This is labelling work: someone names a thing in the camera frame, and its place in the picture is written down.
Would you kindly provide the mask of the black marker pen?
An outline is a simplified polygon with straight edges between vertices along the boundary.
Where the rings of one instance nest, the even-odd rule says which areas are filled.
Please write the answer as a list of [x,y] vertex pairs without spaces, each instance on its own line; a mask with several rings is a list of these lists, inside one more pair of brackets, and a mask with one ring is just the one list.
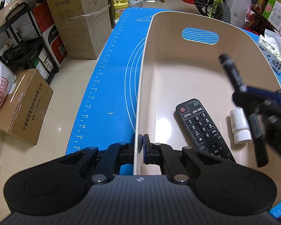
[[247,85],[244,83],[242,76],[238,72],[233,59],[228,54],[221,54],[218,58],[220,65],[223,67],[233,89],[235,90],[232,94],[232,100],[236,106],[241,107],[244,110],[247,118],[250,132],[253,137],[257,166],[259,168],[264,167],[268,164],[268,154],[257,115],[250,109],[250,98]]

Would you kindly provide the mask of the white pill bottle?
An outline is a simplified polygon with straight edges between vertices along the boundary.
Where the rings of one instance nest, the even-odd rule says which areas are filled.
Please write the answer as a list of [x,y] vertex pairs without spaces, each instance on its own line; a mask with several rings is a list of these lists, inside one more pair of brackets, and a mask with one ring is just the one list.
[[232,109],[229,117],[234,143],[240,145],[251,141],[251,132],[243,109],[240,107]]

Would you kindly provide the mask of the black TV remote control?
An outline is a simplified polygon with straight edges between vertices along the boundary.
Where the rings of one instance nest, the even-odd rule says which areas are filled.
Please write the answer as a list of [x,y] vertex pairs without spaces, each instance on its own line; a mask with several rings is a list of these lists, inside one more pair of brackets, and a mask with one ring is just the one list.
[[178,104],[176,113],[199,150],[228,161],[235,161],[220,131],[198,99]]

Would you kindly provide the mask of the beige plastic storage bin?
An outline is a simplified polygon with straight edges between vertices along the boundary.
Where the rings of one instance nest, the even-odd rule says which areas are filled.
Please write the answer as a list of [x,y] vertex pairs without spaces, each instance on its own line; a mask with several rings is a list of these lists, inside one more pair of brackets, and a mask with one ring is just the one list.
[[247,85],[271,91],[281,88],[256,42],[241,29],[201,15],[155,14],[141,62],[135,133],[177,150],[193,146],[176,106],[195,98],[211,116],[236,162],[256,169],[253,143],[234,143],[229,119],[233,88],[218,60],[223,53],[233,58]]

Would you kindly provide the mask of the blue silicone baking mat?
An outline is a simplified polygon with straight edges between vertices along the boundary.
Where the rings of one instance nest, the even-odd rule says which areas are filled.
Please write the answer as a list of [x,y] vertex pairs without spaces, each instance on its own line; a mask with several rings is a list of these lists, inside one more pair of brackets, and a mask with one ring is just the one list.
[[[131,8],[122,15],[87,85],[67,153],[91,145],[105,149],[137,135],[138,86],[147,33],[153,16],[163,11]],[[274,73],[281,84],[281,73]]]

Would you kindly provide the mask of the white tissue box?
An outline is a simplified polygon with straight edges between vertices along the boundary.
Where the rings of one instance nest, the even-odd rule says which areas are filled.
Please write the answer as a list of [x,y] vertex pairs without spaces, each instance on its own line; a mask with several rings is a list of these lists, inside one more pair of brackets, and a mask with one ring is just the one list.
[[281,73],[281,37],[268,29],[260,35],[257,43],[272,69]]

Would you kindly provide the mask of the green white carton box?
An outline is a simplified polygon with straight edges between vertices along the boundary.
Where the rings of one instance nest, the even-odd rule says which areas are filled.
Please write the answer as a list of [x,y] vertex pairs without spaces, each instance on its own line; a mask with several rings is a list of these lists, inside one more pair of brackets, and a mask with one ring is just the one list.
[[281,4],[276,0],[268,0],[263,17],[277,30],[281,29]]

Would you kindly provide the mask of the floor cardboard box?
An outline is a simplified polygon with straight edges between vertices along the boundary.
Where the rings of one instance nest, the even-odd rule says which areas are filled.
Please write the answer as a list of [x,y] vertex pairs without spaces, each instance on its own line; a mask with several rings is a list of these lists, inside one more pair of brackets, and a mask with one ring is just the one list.
[[0,107],[0,131],[36,145],[52,95],[37,69],[16,72],[15,83]]

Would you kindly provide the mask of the large stacked cardboard box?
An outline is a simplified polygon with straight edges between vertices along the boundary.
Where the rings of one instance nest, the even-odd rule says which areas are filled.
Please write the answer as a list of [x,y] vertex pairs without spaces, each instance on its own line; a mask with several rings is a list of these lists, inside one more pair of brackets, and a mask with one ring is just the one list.
[[46,0],[71,59],[97,59],[111,34],[108,0]]

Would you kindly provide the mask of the yellow detergent jug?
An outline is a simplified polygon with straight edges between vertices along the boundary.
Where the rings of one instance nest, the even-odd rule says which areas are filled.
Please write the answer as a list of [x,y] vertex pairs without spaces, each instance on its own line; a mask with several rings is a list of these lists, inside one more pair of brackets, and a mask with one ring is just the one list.
[[124,10],[128,7],[128,0],[113,0],[114,19],[119,20]]

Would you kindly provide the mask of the black metal shelf cart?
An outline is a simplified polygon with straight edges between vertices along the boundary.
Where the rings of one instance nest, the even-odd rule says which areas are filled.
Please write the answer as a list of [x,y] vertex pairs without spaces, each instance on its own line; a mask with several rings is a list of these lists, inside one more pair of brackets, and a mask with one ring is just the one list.
[[[28,16],[28,25],[32,26],[31,39],[24,37],[24,30],[18,31],[15,26],[24,16]],[[4,16],[3,24],[0,25],[1,34],[5,34],[7,40],[0,49],[0,61],[13,72],[37,69],[44,80],[51,84],[59,69],[37,28],[27,3],[15,5]]]

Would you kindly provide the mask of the red white appliance box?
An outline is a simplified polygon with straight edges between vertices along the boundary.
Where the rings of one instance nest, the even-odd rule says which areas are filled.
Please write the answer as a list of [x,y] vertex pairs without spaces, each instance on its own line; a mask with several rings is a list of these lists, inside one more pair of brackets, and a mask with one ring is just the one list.
[[36,7],[32,12],[45,44],[57,67],[60,68],[66,60],[68,53],[58,32],[57,26],[55,25],[48,3],[45,1],[41,4],[36,4]]

